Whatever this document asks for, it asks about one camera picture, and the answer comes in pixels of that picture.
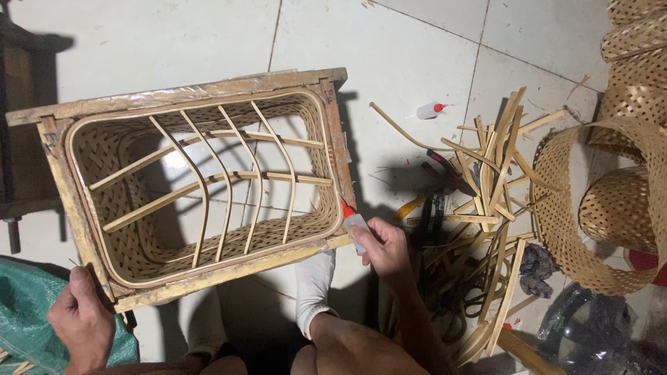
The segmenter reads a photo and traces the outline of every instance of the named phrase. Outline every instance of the yellow measuring tape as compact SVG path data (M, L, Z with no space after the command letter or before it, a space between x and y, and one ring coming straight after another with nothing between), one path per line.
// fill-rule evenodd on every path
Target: yellow measuring tape
M417 207L424 204L424 202L426 202L425 196L417 196L417 198L411 200L410 202L404 204L401 208L396 210L396 213L394 214L394 220L397 223L400 223L404 217L406 217L410 212L413 212L414 209L416 209Z

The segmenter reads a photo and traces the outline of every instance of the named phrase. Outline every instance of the red nozzle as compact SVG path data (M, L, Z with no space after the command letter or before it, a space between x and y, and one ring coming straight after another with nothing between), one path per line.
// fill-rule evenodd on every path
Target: red nozzle
M347 219L348 217L352 216L355 214L354 210L352 207L348 206L347 203L345 203L344 200L340 200L340 203L343 205L343 217Z

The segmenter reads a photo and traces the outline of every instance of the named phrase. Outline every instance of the finger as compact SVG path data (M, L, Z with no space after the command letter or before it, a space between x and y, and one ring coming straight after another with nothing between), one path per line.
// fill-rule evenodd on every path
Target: finger
M69 286L72 295L77 299L79 311L88 312L100 307L101 302L95 292L95 283L88 269L81 266L72 268L69 273Z
M375 232L376 237L383 243L390 241L396 236L396 227L387 223L383 219L375 217L368 220L367 224L368 227Z
M369 257L375 256L375 254L381 254L384 249L382 244L373 236L373 234L363 228L357 226L351 226L349 228L350 236L361 246L366 249L366 253L370 253Z
M72 309L76 308L76 306L77 300L74 298L74 295L72 295L69 284L67 284L63 288L63 291L60 292L58 298L55 299L53 305L51 305L46 317L49 322L52 322L54 319L59 319L61 316L72 314Z

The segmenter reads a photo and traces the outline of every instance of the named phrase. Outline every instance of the red object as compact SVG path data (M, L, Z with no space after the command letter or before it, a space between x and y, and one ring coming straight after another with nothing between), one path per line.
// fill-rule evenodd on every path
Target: red object
M345 203L344 200L340 200L340 203L343 205L343 217L347 219L348 217L352 216L355 214L354 210L352 207L348 206L347 203Z
M629 250L626 256L626 261L635 271L650 270L658 267L657 255L639 252L637 250ZM653 284L667 288L667 265L660 269L658 275L653 280Z

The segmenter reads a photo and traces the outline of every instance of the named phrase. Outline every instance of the foot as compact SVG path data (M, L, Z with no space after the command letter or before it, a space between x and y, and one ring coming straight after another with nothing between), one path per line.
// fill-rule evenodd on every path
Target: foot
M312 340L310 322L320 312L338 316L327 306L327 296L336 268L336 249L314 255L295 265L296 324L303 336Z
M220 346L227 342L217 289L213 286L189 294L181 299L181 306L186 304L197 306L190 316L184 317L187 323L188 353L211 354L213 360Z

